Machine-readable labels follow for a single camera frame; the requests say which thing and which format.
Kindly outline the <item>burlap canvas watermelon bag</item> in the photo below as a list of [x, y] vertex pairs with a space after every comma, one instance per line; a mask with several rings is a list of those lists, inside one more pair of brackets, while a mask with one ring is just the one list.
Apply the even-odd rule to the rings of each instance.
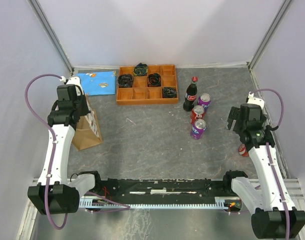
[[72, 139], [72, 144], [78, 151], [103, 143], [96, 110], [92, 108], [88, 95], [86, 95], [86, 100], [90, 113], [80, 118]]

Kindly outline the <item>glass cola bottle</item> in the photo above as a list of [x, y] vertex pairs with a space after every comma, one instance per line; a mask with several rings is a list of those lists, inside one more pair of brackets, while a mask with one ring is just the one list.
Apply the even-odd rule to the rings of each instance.
[[191, 83], [186, 90], [185, 100], [184, 100], [184, 104], [183, 104], [183, 109], [186, 112], [192, 111], [192, 109], [194, 107], [194, 102], [197, 97], [197, 81], [198, 81], [198, 77], [193, 76], [191, 79]]

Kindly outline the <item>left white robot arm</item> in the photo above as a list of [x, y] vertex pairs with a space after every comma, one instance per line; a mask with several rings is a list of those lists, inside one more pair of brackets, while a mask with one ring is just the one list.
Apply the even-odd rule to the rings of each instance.
[[73, 182], [67, 179], [69, 151], [77, 123], [90, 111], [78, 85], [59, 86], [57, 95], [46, 123], [49, 142], [44, 168], [38, 184], [28, 188], [28, 198], [43, 215], [75, 213], [86, 192], [98, 195], [103, 189], [103, 183], [96, 179], [97, 171], [84, 172]]

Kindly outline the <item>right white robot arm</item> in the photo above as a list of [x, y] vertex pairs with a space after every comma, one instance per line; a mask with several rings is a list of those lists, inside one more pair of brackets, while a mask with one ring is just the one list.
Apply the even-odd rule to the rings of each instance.
[[277, 163], [272, 132], [262, 107], [243, 103], [230, 109], [227, 128], [239, 135], [251, 158], [260, 184], [256, 190], [246, 177], [222, 182], [222, 191], [237, 194], [251, 213], [251, 226], [258, 239], [293, 239], [305, 225], [305, 211], [297, 210], [284, 184]]

